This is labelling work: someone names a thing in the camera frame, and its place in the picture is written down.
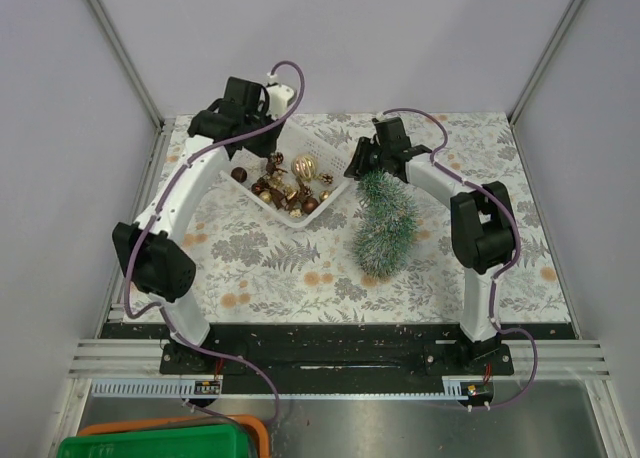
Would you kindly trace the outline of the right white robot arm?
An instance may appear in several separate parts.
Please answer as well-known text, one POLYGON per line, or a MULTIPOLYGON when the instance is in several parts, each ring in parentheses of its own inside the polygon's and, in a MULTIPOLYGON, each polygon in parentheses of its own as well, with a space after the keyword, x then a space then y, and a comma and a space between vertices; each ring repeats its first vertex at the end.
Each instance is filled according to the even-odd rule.
POLYGON ((344 172, 357 182, 363 207, 353 241, 356 263, 376 278, 390 277, 407 263, 418 209, 406 186, 445 206, 452 250, 465 270, 459 326, 468 341, 456 347, 455 361, 462 371, 478 373, 491 360, 484 342, 500 331, 497 279, 515 264, 521 248, 509 193, 500 182, 477 185, 440 164, 434 150, 411 142, 399 117, 373 124, 374 136, 359 139, 344 172))

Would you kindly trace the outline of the small green christmas tree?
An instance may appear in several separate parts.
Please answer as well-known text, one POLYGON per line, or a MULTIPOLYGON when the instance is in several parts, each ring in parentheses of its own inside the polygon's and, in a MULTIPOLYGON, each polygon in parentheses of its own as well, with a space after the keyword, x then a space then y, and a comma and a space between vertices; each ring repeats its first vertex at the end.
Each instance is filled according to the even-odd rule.
POLYGON ((383 171, 365 175, 357 196, 362 216, 352 241, 355 262, 373 278, 392 277, 408 263, 419 228, 417 205, 405 184, 383 171))

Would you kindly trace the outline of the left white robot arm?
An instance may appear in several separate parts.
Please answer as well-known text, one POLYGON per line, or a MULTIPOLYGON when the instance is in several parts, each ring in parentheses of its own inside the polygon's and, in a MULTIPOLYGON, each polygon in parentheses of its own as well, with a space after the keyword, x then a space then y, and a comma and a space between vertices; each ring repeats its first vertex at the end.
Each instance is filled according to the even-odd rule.
POLYGON ((195 209, 234 154, 246 150, 259 158, 275 153, 277 140, 295 101, 295 89, 231 77, 224 94, 197 113, 187 129, 184 150, 172 173, 131 224, 118 223, 112 240, 127 288, 135 287, 159 309, 172 338, 184 344, 182 361, 205 373, 217 360, 206 342, 209 322, 194 298, 195 262, 182 247, 195 209))

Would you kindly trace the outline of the white plastic basket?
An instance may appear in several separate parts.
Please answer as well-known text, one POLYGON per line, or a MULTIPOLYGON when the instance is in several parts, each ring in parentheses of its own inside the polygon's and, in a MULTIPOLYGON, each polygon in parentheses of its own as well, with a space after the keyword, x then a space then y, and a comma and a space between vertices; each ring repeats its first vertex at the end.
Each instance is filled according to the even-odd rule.
POLYGON ((349 187, 350 182, 343 176, 347 165, 347 152, 290 120, 284 125, 277 150, 269 159, 243 149, 234 155, 230 169, 222 171, 220 176, 275 220, 292 229, 302 229, 349 187), (291 160, 300 154, 310 154, 317 161, 317 173, 310 182, 296 178, 291 172, 291 160), (246 169, 248 178, 244 183, 231 177, 236 167, 246 169))

